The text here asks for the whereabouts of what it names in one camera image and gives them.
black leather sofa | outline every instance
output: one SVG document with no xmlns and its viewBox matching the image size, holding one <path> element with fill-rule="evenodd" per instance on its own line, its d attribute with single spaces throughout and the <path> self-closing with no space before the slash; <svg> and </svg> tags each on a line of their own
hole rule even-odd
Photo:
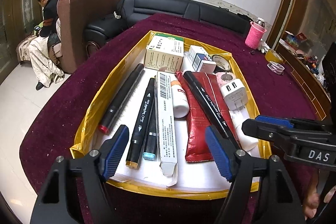
<svg viewBox="0 0 336 224">
<path fill-rule="evenodd" d="M 120 0 L 114 14 L 89 23 L 84 30 L 88 56 L 138 21 L 155 13 L 165 13 L 217 25 L 247 36 L 251 19 L 227 9 L 193 0 Z"/>
</svg>

purple tablecloth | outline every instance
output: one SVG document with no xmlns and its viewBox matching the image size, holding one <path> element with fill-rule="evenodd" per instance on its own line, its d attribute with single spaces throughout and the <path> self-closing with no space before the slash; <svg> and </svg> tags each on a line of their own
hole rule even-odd
<svg viewBox="0 0 336 224">
<path fill-rule="evenodd" d="M 240 35 L 216 26 L 156 14 L 111 40 L 81 65 L 43 107 L 20 147 L 22 167 L 36 192 L 44 182 L 54 159 L 59 155 L 71 157 L 69 148 L 73 145 L 76 130 L 96 92 L 111 70 L 149 30 L 192 38 L 231 52 L 261 114 L 315 119 L 310 101 L 291 77 L 289 69 L 286 68 L 284 75 L 270 71 L 264 56 L 258 51 L 254 55 L 250 54 L 251 49 L 245 45 L 245 40 Z M 311 169 L 291 163 L 286 163 L 286 167 L 302 198 L 311 177 Z M 223 203 L 221 199 L 194 201 L 151 197 L 110 185 L 107 190 L 117 213 L 127 223 L 171 223 L 176 219 L 179 222 L 191 221 L 193 224 L 211 223 Z M 79 195 L 85 221 L 90 223 L 82 189 Z M 253 212 L 255 195 L 252 196 L 246 212 L 246 222 Z"/>
</svg>

marker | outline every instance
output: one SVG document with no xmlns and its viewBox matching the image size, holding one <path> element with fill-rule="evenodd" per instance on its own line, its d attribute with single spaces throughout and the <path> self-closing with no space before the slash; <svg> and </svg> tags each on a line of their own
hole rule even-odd
<svg viewBox="0 0 336 224">
<path fill-rule="evenodd" d="M 121 86 L 118 93 L 113 98 L 110 105 L 107 107 L 103 118 L 100 120 L 98 129 L 104 133 L 108 134 L 110 129 L 112 128 L 114 119 L 118 115 L 120 109 L 122 108 L 124 102 L 127 100 L 131 90 L 134 85 L 140 78 L 140 75 L 144 69 L 144 64 L 138 64 L 136 68 L 131 72 L 129 77 L 127 77 L 126 81 Z"/>
<path fill-rule="evenodd" d="M 236 149 L 241 149 L 233 136 L 231 130 L 227 126 L 221 112 L 217 106 L 213 103 L 201 83 L 197 80 L 191 71 L 184 71 L 183 77 L 188 83 L 191 92 L 195 96 L 197 102 L 200 104 L 205 115 L 208 117 L 211 124 L 220 132 L 223 138 L 229 139 Z"/>
<path fill-rule="evenodd" d="M 155 113 L 155 104 L 153 104 L 152 113 L 151 113 L 148 129 L 147 129 L 145 149 L 143 150 L 143 158 L 145 160 L 155 160 L 156 149 L 157 149 L 156 113 Z"/>
<path fill-rule="evenodd" d="M 126 157 L 126 165 L 130 168 L 138 169 L 139 159 L 143 140 L 147 132 L 151 109 L 154 103 L 155 79 L 149 80 L 145 95 L 143 96 L 141 108 L 133 129 L 131 143 Z"/>
</svg>

white floor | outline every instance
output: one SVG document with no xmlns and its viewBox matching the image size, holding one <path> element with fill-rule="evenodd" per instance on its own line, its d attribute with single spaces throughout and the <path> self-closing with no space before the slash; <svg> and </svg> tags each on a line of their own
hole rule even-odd
<svg viewBox="0 0 336 224">
<path fill-rule="evenodd" d="M 64 82 L 37 91 L 33 69 L 24 64 L 0 85 L 0 191 L 23 224 L 30 222 L 36 193 L 22 169 L 19 148 L 42 107 Z"/>
</svg>

red foil package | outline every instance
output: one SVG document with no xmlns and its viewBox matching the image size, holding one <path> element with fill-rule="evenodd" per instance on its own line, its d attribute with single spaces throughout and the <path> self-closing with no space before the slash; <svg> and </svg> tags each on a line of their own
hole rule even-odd
<svg viewBox="0 0 336 224">
<path fill-rule="evenodd" d="M 229 109 L 227 108 L 217 83 L 216 75 L 210 75 L 203 72 L 194 72 L 194 75 L 208 93 L 211 100 L 217 105 L 226 124 L 231 129 L 235 139 L 239 142 L 231 120 Z M 185 160 L 187 162 L 211 161 L 213 158 L 208 145 L 205 142 L 205 129 L 207 126 L 211 125 L 210 121 L 192 94 L 188 83 L 182 76 L 182 72 L 176 72 L 176 76 L 181 83 L 182 88 L 185 90 L 190 107 L 190 111 L 186 117 L 189 139 Z"/>
</svg>

